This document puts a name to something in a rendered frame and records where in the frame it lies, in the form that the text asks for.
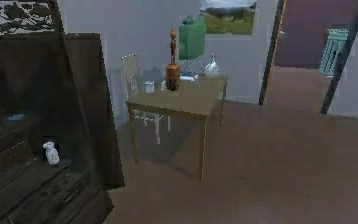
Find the brown wooden statuette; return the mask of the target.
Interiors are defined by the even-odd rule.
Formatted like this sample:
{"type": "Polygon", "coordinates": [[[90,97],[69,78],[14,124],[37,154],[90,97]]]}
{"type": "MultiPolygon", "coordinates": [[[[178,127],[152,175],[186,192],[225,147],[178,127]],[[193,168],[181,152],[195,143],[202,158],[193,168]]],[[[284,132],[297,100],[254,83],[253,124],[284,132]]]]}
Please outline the brown wooden statuette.
{"type": "Polygon", "coordinates": [[[180,66],[176,63],[176,31],[170,31],[171,61],[166,66],[166,87],[168,90],[176,91],[180,84],[180,66]]]}

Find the clear glass flask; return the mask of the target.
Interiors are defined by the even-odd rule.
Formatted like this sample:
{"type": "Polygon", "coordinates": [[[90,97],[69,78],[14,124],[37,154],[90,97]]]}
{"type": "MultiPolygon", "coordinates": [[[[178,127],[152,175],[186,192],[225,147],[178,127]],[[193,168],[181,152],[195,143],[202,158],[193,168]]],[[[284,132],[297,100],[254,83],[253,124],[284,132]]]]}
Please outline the clear glass flask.
{"type": "Polygon", "coordinates": [[[210,62],[205,66],[204,71],[206,73],[218,73],[220,71],[220,66],[216,61],[216,56],[214,53],[211,54],[210,62]]]}

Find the framed landscape picture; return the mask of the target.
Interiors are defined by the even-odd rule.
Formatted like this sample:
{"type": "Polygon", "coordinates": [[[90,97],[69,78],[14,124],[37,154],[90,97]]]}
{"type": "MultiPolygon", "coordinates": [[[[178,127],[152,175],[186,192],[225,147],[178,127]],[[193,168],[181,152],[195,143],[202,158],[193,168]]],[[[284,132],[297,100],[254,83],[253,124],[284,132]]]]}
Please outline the framed landscape picture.
{"type": "Polygon", "coordinates": [[[258,0],[200,0],[208,34],[251,35],[258,0]]]}

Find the olive wooden table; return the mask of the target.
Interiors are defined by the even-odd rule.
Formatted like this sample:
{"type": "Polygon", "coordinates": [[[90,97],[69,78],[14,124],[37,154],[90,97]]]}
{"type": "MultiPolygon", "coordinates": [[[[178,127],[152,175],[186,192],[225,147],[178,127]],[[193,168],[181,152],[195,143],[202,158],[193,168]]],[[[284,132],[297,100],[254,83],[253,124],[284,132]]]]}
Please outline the olive wooden table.
{"type": "Polygon", "coordinates": [[[130,97],[126,101],[126,105],[131,129],[134,162],[139,163],[135,110],[198,120],[201,124],[201,131],[197,178],[202,183],[208,119],[219,95],[222,95],[219,122],[220,125],[223,125],[227,85],[228,77],[226,75],[200,77],[196,81],[182,81],[177,91],[158,90],[154,93],[139,93],[130,97]]]}

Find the black and white wall picture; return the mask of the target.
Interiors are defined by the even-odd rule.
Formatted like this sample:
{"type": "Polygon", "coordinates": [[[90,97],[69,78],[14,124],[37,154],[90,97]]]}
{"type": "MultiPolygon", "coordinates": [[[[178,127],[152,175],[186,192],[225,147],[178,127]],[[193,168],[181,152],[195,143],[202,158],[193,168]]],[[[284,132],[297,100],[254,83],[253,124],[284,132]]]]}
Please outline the black and white wall picture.
{"type": "Polygon", "coordinates": [[[56,0],[0,0],[0,36],[55,32],[56,0]]]}

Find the teal slatted chair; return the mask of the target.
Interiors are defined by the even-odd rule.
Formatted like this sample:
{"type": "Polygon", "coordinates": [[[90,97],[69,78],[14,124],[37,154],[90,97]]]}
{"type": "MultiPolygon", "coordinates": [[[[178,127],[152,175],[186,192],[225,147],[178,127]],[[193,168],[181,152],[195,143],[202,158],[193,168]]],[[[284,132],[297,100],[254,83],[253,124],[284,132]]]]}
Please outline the teal slatted chair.
{"type": "Polygon", "coordinates": [[[338,62],[344,44],[349,35],[349,30],[342,29],[328,29],[328,37],[324,47],[319,72],[328,78],[332,78],[335,73],[335,67],[338,62]]]}

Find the green folding chair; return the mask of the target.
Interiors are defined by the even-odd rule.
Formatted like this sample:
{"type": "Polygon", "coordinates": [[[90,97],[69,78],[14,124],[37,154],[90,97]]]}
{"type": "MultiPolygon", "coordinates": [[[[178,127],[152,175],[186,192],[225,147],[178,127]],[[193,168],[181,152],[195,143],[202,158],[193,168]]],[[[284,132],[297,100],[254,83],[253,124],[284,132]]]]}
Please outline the green folding chair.
{"type": "Polygon", "coordinates": [[[206,23],[202,15],[187,16],[179,26],[179,60],[186,63],[182,68],[183,73],[190,69],[195,59],[203,55],[205,34],[206,23]]]}

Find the white ceramic vase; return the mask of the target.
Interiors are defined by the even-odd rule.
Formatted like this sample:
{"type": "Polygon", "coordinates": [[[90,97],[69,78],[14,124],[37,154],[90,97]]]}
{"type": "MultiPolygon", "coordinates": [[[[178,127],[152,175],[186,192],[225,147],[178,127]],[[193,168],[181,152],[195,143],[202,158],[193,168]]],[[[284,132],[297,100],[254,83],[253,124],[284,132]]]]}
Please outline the white ceramic vase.
{"type": "Polygon", "coordinates": [[[52,141],[48,141],[42,145],[45,149],[47,161],[50,165],[57,165],[60,162],[59,154],[52,141]]]}

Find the dark brown wooden cabinet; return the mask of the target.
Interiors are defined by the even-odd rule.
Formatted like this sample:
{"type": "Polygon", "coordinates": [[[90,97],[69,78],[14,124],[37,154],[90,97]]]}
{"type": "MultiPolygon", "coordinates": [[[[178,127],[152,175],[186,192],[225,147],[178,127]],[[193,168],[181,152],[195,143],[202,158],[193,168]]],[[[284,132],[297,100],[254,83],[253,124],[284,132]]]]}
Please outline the dark brown wooden cabinet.
{"type": "Polygon", "coordinates": [[[0,36],[0,224],[103,224],[122,182],[98,35],[0,36]]]}

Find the pale wooden chair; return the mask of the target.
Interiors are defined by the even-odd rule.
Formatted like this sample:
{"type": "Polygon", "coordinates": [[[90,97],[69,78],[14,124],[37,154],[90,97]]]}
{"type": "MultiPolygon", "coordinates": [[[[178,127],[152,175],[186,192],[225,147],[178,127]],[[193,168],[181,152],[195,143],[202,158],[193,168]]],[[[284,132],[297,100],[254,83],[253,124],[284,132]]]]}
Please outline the pale wooden chair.
{"type": "MultiPolygon", "coordinates": [[[[140,90],[140,67],[139,67],[139,58],[136,53],[131,53],[121,57],[122,63],[122,78],[123,78],[123,91],[125,95],[125,100],[129,100],[131,97],[137,96],[140,93],[147,93],[144,90],[140,90]]],[[[165,82],[161,81],[159,86],[155,85],[155,91],[165,91],[165,82]]],[[[134,110],[132,112],[132,118],[141,120],[144,125],[147,125],[148,122],[153,122],[155,124],[155,136],[156,143],[161,143],[160,138],[160,121],[164,118],[162,114],[156,114],[152,112],[144,112],[139,110],[134,110]]]]}

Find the black door frame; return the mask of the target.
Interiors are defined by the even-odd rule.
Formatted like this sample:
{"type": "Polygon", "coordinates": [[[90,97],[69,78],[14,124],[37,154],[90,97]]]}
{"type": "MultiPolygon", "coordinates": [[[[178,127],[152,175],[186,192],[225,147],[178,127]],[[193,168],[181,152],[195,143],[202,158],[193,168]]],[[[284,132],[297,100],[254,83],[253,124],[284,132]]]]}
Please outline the black door frame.
{"type": "Polygon", "coordinates": [[[328,112],[358,33],[358,0],[277,0],[259,103],[266,98],[270,72],[278,56],[286,66],[319,69],[328,29],[348,29],[334,76],[325,92],[320,112],[328,112]]]}

